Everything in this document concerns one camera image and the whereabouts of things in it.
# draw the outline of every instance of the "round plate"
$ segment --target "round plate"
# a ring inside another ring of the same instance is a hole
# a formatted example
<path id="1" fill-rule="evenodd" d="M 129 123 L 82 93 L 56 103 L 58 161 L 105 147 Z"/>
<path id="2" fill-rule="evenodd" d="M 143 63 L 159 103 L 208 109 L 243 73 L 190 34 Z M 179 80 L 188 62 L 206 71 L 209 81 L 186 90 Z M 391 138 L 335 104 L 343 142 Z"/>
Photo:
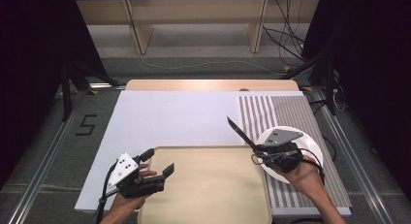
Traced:
<path id="1" fill-rule="evenodd" d="M 275 127 L 269 128 L 263 134 L 260 135 L 260 137 L 258 138 L 257 144 L 263 144 L 264 141 L 266 140 L 266 138 L 269 136 L 269 134 L 274 129 L 302 132 L 303 133 L 302 137 L 300 137 L 298 139 L 295 139 L 295 140 L 292 140 L 292 143 L 297 144 L 297 146 L 299 148 L 309 149 L 311 152 L 313 152 L 315 154 L 315 156 L 317 156 L 317 158 L 320 161 L 321 165 L 323 165 L 323 153 L 321 152 L 320 146 L 318 146 L 317 143 L 315 143 L 315 141 L 311 137 L 309 137 L 307 134 L 305 134 L 303 131 L 301 131 L 299 129 L 296 129 L 296 128 L 293 128 L 293 127 L 290 127 L 290 126 L 275 126 Z M 310 152 L 308 152 L 306 150 L 302 150 L 301 152 L 302 152 L 302 154 L 308 155 L 311 158 L 315 159 L 314 155 L 312 155 Z M 267 167 L 265 164 L 261 164 L 261 166 L 263 167 L 264 171 L 266 171 L 270 176 L 272 176 L 272 177 L 274 177 L 274 178 L 276 178 L 276 179 L 278 179 L 282 182 L 289 183 L 286 178 L 279 175 L 273 169 Z"/>

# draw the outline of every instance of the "beige tray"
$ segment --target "beige tray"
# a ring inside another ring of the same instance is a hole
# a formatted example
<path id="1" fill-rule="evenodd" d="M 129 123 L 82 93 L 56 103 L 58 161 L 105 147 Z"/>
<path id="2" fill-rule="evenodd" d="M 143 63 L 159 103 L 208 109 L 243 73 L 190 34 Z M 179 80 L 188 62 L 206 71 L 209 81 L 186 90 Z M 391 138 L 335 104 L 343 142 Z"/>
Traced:
<path id="1" fill-rule="evenodd" d="M 139 224 L 269 224 L 264 171 L 242 146 L 161 146 L 149 169 L 161 173 L 174 163 L 165 190 L 149 197 Z"/>

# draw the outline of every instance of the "wire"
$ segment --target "wire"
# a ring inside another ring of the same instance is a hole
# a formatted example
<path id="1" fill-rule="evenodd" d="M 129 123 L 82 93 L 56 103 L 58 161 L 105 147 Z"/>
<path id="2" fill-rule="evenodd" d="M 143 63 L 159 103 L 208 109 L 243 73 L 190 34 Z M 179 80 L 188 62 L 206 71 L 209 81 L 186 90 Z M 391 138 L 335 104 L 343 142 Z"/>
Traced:
<path id="1" fill-rule="evenodd" d="M 314 155 L 315 160 L 317 160 L 317 162 L 318 162 L 318 165 L 319 165 L 320 167 L 323 167 L 323 166 L 321 166 L 321 162 L 320 162 L 320 160 L 318 160 L 317 155 L 315 155 L 311 150 L 306 149 L 306 148 L 300 148 L 300 149 L 301 149 L 301 150 L 304 150 L 304 151 L 307 151 L 307 152 L 311 153 L 312 155 Z"/>
<path id="2" fill-rule="evenodd" d="M 310 100 L 311 100 L 311 102 L 312 102 L 312 100 L 313 100 L 314 98 L 312 97 L 312 95 L 311 95 L 310 93 L 308 93 L 307 91 L 303 91 L 302 93 L 303 93 L 304 95 L 309 96 L 309 97 L 310 97 Z"/>
<path id="3" fill-rule="evenodd" d="M 324 223 L 324 220 L 322 218 L 300 218 L 297 220 L 294 220 L 292 222 L 290 222 L 290 224 L 297 224 L 297 223 L 301 223 L 301 222 L 319 222 L 319 223 Z"/>
<path id="4" fill-rule="evenodd" d="M 335 104 L 335 106 L 336 106 L 336 108 L 340 111 L 340 112 L 344 112 L 345 111 L 345 101 L 344 101 L 344 106 L 342 107 L 342 109 L 338 106 L 338 104 L 336 103 L 336 101 L 335 101 L 335 93 L 336 92 L 334 92 L 334 94 L 332 95 L 332 99 L 333 99 L 333 101 L 334 101 L 334 104 Z"/>
<path id="5" fill-rule="evenodd" d="M 297 24 L 296 28 L 293 30 L 293 35 L 294 35 L 294 36 L 296 36 L 297 29 L 299 29 L 299 27 L 300 27 L 301 6 L 302 6 L 302 0 L 300 0 L 300 7 L 299 7 L 299 21 L 298 21 L 298 24 Z M 289 18 L 288 18 L 288 24 L 289 24 L 289 26 L 290 26 L 290 28 L 291 28 L 290 19 L 289 19 Z M 300 55 L 301 55 L 301 54 L 302 54 L 301 42 L 299 41 L 299 38 L 296 38 L 296 40 L 297 40 L 298 46 L 299 46 L 299 48 L 300 48 Z"/>
<path id="6" fill-rule="evenodd" d="M 320 110 L 321 108 L 323 108 L 323 106 L 325 106 L 325 105 L 326 105 L 326 103 L 322 104 L 320 107 L 318 107 L 317 110 L 315 110 L 315 112 L 313 114 L 317 113 L 317 111 Z"/>
<path id="7" fill-rule="evenodd" d="M 263 27 L 266 28 L 266 30 L 268 30 L 268 31 L 273 31 L 273 32 L 281 33 L 281 34 L 287 35 L 287 36 L 289 36 L 289 37 L 295 38 L 295 39 L 297 39 L 297 40 L 305 43 L 305 40 L 297 37 L 296 35 L 291 35 L 291 34 L 289 34 L 289 33 L 281 32 L 281 31 L 279 31 L 279 30 L 275 30 L 275 29 L 272 29 L 272 28 L 267 28 L 267 27 L 265 27 L 265 26 L 263 26 Z"/>
<path id="8" fill-rule="evenodd" d="M 283 9 L 281 8 L 281 5 L 279 4 L 278 0 L 275 0 L 275 2 L 277 3 L 278 8 L 279 8 L 279 10 L 280 10 L 280 12 L 281 12 L 281 14 L 282 14 L 282 16 L 283 16 L 283 18 L 284 18 L 283 31 L 284 31 L 285 29 L 287 29 L 287 30 L 290 32 L 291 35 L 296 36 L 295 31 L 293 30 L 293 28 L 292 28 L 291 25 L 290 25 L 290 7 L 291 7 L 291 0 L 287 0 L 287 3 L 286 3 L 287 16 L 284 14 Z M 293 38 L 291 39 L 291 41 L 293 42 L 293 45 L 294 45 L 294 48 L 296 49 L 296 51 L 297 51 L 298 53 L 300 53 L 300 52 L 297 50 L 297 47 L 296 47 L 296 44 L 295 44 Z"/>
<path id="9" fill-rule="evenodd" d="M 99 206 L 97 207 L 97 220 L 96 220 L 96 223 L 97 223 L 97 224 L 99 224 L 99 223 L 102 221 L 102 219 L 103 219 L 104 206 L 106 205 L 106 201 L 107 201 L 107 198 L 108 198 L 107 193 L 106 193 L 106 192 L 107 192 L 107 185 L 108 185 L 108 183 L 109 183 L 110 175 L 111 175 L 112 171 L 114 171 L 114 168 L 115 168 L 115 165 L 116 165 L 116 164 L 117 164 L 117 163 L 115 162 L 115 163 L 110 167 L 109 172 L 107 173 L 106 179 L 105 179 L 105 181 L 104 181 L 102 197 L 100 198 L 100 200 L 99 200 Z"/>
<path id="10" fill-rule="evenodd" d="M 334 155 L 332 156 L 332 161 L 334 161 L 335 158 L 336 158 L 336 148 L 335 148 L 335 145 L 334 145 L 329 139 L 327 139 L 326 137 L 324 137 L 324 136 L 322 136 L 322 137 L 323 137 L 323 139 L 324 139 L 325 141 L 329 142 L 329 144 L 332 146 L 332 149 L 333 149 L 333 151 L 334 151 Z"/>
<path id="11" fill-rule="evenodd" d="M 314 66 L 312 66 L 312 67 L 310 67 L 310 68 L 306 69 L 306 70 L 305 70 L 305 71 L 303 71 L 303 72 L 300 72 L 300 73 L 299 73 L 299 75 L 300 75 L 300 74 L 304 74 L 304 73 L 307 73 L 307 72 L 311 71 L 311 69 L 312 69 L 312 68 L 314 68 Z"/>
<path id="12" fill-rule="evenodd" d="M 266 164 L 267 162 L 273 161 L 274 159 L 280 158 L 280 157 L 284 157 L 284 153 L 273 153 L 273 154 L 252 154 L 251 155 L 251 161 L 253 161 L 253 163 L 255 165 L 262 165 L 262 164 Z M 256 162 L 254 159 L 255 158 L 261 158 L 261 159 L 268 159 L 268 160 L 262 160 L 262 162 Z"/>
<path id="13" fill-rule="evenodd" d="M 118 188 L 113 189 L 112 191 L 106 193 L 106 197 L 107 198 L 111 197 L 112 195 L 116 194 L 119 190 L 120 189 L 118 189 Z"/>
<path id="14" fill-rule="evenodd" d="M 327 100 L 318 100 L 318 101 L 313 101 L 309 103 L 309 105 L 317 105 L 317 104 L 324 104 L 327 103 Z"/>
<path id="15" fill-rule="evenodd" d="M 275 73 L 275 72 L 271 71 L 270 69 L 267 69 L 267 68 L 262 67 L 262 66 L 254 65 L 254 64 L 251 64 L 251 63 L 248 63 L 248 62 L 245 62 L 245 61 L 206 62 L 206 63 L 202 63 L 202 64 L 198 64 L 198 65 L 191 65 L 191 66 L 162 67 L 162 66 L 157 66 L 157 65 L 154 65 L 154 64 L 147 63 L 140 54 L 139 54 L 139 57 L 142 59 L 142 63 L 146 66 L 154 67 L 154 68 L 158 68 L 158 69 L 163 69 L 163 70 L 169 70 L 169 71 L 184 69 L 184 68 L 198 68 L 198 67 L 204 67 L 206 65 L 213 65 L 213 64 L 241 63 L 241 64 L 245 64 L 245 65 L 248 65 L 248 66 L 251 66 L 251 67 L 256 67 L 256 68 L 263 69 L 263 70 L 268 71 L 268 72 L 270 72 L 270 73 L 272 73 L 273 75 L 276 75 L 276 76 L 286 75 L 286 74 Z"/>
<path id="16" fill-rule="evenodd" d="M 93 212 L 93 215 L 91 215 L 90 217 L 88 217 L 87 220 L 84 221 L 84 223 L 90 222 L 90 221 L 96 216 L 97 211 L 98 211 L 98 210 L 95 210 L 95 211 Z"/>
<path id="17" fill-rule="evenodd" d="M 286 47 L 284 47 L 284 46 L 281 44 L 281 39 L 280 39 L 280 42 L 278 42 L 277 40 L 275 40 L 275 39 L 270 35 L 270 33 L 268 32 L 268 30 L 266 29 L 265 26 L 263 26 L 263 29 L 264 29 L 264 30 L 266 31 L 266 33 L 269 35 L 269 38 L 270 38 L 273 42 L 275 42 L 276 44 L 278 44 L 279 47 L 284 48 L 286 51 L 288 51 L 288 52 L 290 52 L 291 54 L 293 54 L 293 55 L 294 55 L 296 58 L 298 58 L 299 60 L 305 61 L 305 59 L 303 59 L 302 57 L 296 55 L 295 53 L 291 52 L 289 49 L 287 49 Z M 278 54 L 279 57 L 282 58 L 282 56 L 281 56 L 281 51 L 279 51 L 278 53 L 279 53 L 279 54 Z"/>

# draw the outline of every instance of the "knife blade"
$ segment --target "knife blade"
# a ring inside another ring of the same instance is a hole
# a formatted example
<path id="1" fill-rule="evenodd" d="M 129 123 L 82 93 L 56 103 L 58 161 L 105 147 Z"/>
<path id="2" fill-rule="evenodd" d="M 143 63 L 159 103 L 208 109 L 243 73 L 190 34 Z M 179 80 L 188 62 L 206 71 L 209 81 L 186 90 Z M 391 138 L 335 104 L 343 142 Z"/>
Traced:
<path id="1" fill-rule="evenodd" d="M 233 121 L 227 116 L 227 120 L 229 121 L 230 126 L 236 131 L 236 133 L 243 139 L 245 140 L 246 143 L 248 143 L 253 150 L 258 150 L 258 147 L 248 138 L 247 135 L 242 132 L 240 128 L 236 124 L 233 123 Z"/>

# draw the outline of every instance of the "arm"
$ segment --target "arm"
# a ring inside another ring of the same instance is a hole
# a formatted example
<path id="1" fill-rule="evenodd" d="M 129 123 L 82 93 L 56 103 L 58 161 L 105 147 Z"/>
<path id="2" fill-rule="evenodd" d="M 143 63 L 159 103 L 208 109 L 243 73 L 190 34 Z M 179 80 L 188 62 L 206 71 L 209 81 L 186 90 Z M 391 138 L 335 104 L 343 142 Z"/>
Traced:
<path id="1" fill-rule="evenodd" d="M 308 156 L 304 156 L 304 159 L 315 162 Z M 326 187 L 320 179 L 317 169 L 313 165 L 300 163 L 299 166 L 290 173 L 279 174 L 284 176 L 299 192 L 312 201 L 315 207 L 320 211 L 325 223 L 346 223 L 333 204 Z"/>
<path id="2" fill-rule="evenodd" d="M 147 164 L 140 164 L 141 169 L 147 168 Z M 154 171 L 140 172 L 141 176 L 155 176 L 157 175 Z M 121 194 L 117 193 L 115 195 L 114 201 L 112 202 L 109 213 L 103 219 L 100 224 L 122 224 L 125 223 L 130 216 L 133 214 L 134 210 L 141 208 L 145 202 L 145 199 L 151 195 L 144 197 L 139 197 L 136 199 L 124 198 Z"/>

